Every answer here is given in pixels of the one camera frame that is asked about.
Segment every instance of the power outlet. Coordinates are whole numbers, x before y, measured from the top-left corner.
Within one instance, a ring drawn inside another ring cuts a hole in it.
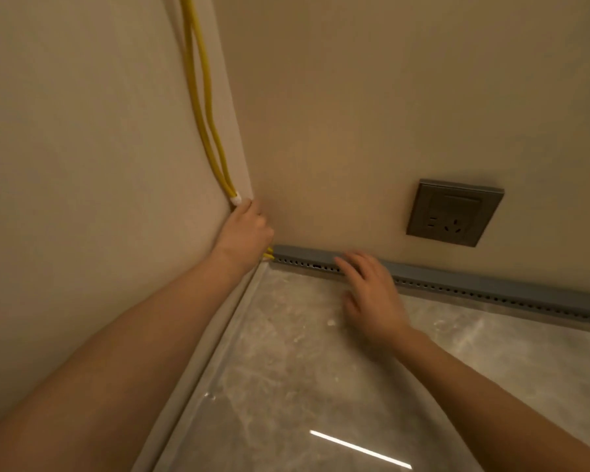
[[[504,190],[422,179],[407,234],[476,246]]]

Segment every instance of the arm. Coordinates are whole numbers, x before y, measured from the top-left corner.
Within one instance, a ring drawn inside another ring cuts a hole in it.
[[[247,200],[212,253],[91,337],[0,422],[0,471],[129,470],[212,315],[273,230]]]
[[[354,293],[346,313],[433,395],[488,472],[590,472],[590,448],[411,328],[393,279],[373,257],[335,259]]]

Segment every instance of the floor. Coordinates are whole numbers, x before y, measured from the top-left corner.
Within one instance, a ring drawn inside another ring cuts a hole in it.
[[[403,469],[311,431],[417,471],[481,470],[421,384],[345,324],[341,279],[257,277],[156,470]],[[590,332],[403,300],[414,326],[590,445]]]

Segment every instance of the cable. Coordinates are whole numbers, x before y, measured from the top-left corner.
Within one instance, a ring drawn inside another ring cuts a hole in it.
[[[201,137],[203,148],[206,151],[207,160],[210,164],[210,168],[212,169],[212,173],[214,174],[221,188],[224,190],[225,194],[229,197],[231,203],[237,206],[241,203],[242,199],[234,187],[231,177],[229,176],[225,150],[223,149],[221,137],[218,134],[218,130],[214,124],[214,117],[212,115],[212,77],[210,75],[207,49],[205,42],[203,41],[203,34],[201,33],[199,18],[197,17],[197,12],[194,8],[194,3],[192,0],[179,0],[179,2],[181,3],[182,15],[184,18],[184,38],[186,39],[186,50],[184,52],[184,62],[186,64],[186,81],[188,83],[190,103],[192,104],[192,111],[197,123],[197,129],[199,130],[199,136]],[[201,62],[201,73],[203,75],[203,96],[205,102],[207,125],[210,128],[212,139],[214,139],[214,144],[216,145],[216,150],[218,151],[219,161],[221,162],[220,167],[214,156],[214,151],[212,150],[210,137],[207,133],[206,125],[203,120],[203,113],[201,112],[201,104],[199,103],[199,89],[197,88],[197,78],[194,72],[194,52],[192,48],[193,32],[194,37],[197,40],[199,60]],[[275,260],[275,257],[273,256],[273,248],[268,247],[267,252],[263,254],[263,257],[268,260]]]

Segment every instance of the white cable tie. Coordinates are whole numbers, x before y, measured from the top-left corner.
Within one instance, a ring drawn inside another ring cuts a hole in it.
[[[240,196],[238,191],[236,191],[236,197],[230,197],[229,201],[231,202],[232,205],[234,205],[235,207],[238,207],[239,205],[241,205],[243,203],[243,198]]]

